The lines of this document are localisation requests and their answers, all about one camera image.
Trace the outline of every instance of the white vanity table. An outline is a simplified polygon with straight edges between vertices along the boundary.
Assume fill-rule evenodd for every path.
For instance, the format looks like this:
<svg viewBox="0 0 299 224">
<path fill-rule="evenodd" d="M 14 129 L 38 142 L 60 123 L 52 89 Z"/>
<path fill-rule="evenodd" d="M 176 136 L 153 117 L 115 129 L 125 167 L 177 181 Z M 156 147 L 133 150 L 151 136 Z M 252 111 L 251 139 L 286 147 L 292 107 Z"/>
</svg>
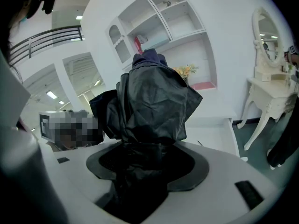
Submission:
<svg viewBox="0 0 299 224">
<path fill-rule="evenodd" d="M 249 96 L 245 104 L 242 123 L 237 127 L 241 129 L 245 125 L 252 102 L 262 110 L 262 116 L 251 138 L 245 144 L 245 150 L 250 148 L 270 117 L 278 122 L 284 112 L 289 112 L 294 108 L 298 93 L 298 88 L 295 89 L 294 81 L 290 79 L 290 73 L 282 71 L 286 67 L 288 70 L 290 64 L 284 59 L 279 32 L 270 15 L 262 7 L 253 14 L 253 29 L 257 50 L 255 77 L 248 79 L 251 83 Z"/>
<path fill-rule="evenodd" d="M 241 129 L 246 123 L 248 109 L 252 102 L 254 102 L 257 107 L 262 110 L 262 116 L 254 133 L 244 146 L 245 150 L 250 148 L 253 141 L 266 126 L 270 117 L 274 118 L 275 121 L 278 122 L 280 116 L 284 112 L 294 108 L 298 92 L 298 89 L 297 91 L 289 89 L 285 85 L 286 81 L 283 80 L 265 82 L 256 78 L 249 78 L 248 81 L 251 83 L 249 96 L 245 104 L 242 123 L 238 124 L 237 127 Z"/>
</svg>

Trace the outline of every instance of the dark floor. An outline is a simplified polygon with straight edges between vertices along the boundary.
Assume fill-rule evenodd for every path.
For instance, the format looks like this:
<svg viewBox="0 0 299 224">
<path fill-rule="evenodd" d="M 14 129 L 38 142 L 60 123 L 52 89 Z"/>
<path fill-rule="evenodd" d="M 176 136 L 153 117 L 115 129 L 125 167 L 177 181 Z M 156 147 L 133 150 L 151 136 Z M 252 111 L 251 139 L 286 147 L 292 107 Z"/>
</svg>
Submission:
<svg viewBox="0 0 299 224">
<path fill-rule="evenodd" d="M 250 149 L 244 151 L 244 145 L 254 132 L 257 123 L 245 125 L 242 129 L 233 126 L 235 137 L 237 139 L 240 157 L 248 157 L 248 164 L 256 168 L 266 177 L 268 177 L 277 187 L 283 187 L 287 184 L 292 174 L 297 160 L 299 159 L 299 148 L 289 157 L 280 168 L 270 169 L 267 162 L 267 150 L 272 148 L 280 138 L 291 114 L 283 116 L 278 123 L 270 119 L 258 138 L 253 142 Z"/>
</svg>

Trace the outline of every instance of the pink shelf edge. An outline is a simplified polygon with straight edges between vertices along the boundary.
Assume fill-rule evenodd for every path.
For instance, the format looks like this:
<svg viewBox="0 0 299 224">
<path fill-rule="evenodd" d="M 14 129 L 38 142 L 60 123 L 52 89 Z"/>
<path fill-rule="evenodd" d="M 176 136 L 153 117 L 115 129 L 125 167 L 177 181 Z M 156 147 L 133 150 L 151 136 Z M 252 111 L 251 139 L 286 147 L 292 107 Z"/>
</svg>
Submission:
<svg viewBox="0 0 299 224">
<path fill-rule="evenodd" d="M 205 90 L 205 89 L 215 88 L 212 82 L 196 83 L 190 86 L 195 90 Z"/>
</svg>

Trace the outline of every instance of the ornate mirror frame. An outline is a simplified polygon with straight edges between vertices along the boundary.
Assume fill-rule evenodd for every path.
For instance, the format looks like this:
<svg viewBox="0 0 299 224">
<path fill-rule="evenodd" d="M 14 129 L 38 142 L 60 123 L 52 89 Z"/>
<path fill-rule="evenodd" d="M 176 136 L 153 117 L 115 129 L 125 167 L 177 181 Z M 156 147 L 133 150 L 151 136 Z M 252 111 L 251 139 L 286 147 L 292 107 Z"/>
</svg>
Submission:
<svg viewBox="0 0 299 224">
<path fill-rule="evenodd" d="M 263 48 L 262 38 L 260 36 L 260 28 L 258 25 L 260 15 L 272 21 L 274 28 L 277 30 L 278 54 L 274 61 L 268 58 L 266 51 Z M 273 22 L 273 19 L 270 17 L 269 13 L 263 7 L 260 7 L 254 11 L 252 23 L 255 36 L 254 44 L 256 46 L 257 51 L 255 78 L 262 81 L 271 81 L 271 75 L 283 74 L 281 66 L 285 65 L 285 59 L 281 36 L 275 23 Z"/>
</svg>

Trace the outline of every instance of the white cabinet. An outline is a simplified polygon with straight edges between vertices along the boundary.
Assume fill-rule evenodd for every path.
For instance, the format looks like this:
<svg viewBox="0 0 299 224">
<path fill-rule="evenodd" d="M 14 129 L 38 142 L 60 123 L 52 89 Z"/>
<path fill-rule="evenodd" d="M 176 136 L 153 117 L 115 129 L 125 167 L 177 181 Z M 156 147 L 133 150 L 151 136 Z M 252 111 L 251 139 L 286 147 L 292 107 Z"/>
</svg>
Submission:
<svg viewBox="0 0 299 224">
<path fill-rule="evenodd" d="M 112 48 L 125 72 L 131 70 L 133 56 L 139 49 L 155 48 L 166 56 L 172 68 L 190 64 L 199 68 L 189 77 L 191 86 L 216 87 L 214 56 L 206 53 L 212 50 L 211 44 L 188 0 L 136 0 L 115 18 L 107 31 L 110 29 L 116 36 L 111 38 Z M 136 45 L 139 35 L 145 41 L 141 48 Z"/>
<path fill-rule="evenodd" d="M 185 124 L 186 141 L 198 145 L 200 141 L 203 146 L 239 156 L 231 127 L 235 112 L 217 90 L 213 50 L 190 2 L 136 0 L 115 18 L 107 28 L 107 36 L 124 72 L 130 72 L 133 56 L 138 53 L 135 45 L 138 35 L 145 41 L 141 47 L 155 48 L 165 56 L 169 67 L 194 64 L 199 68 L 188 80 L 203 101 Z"/>
</svg>

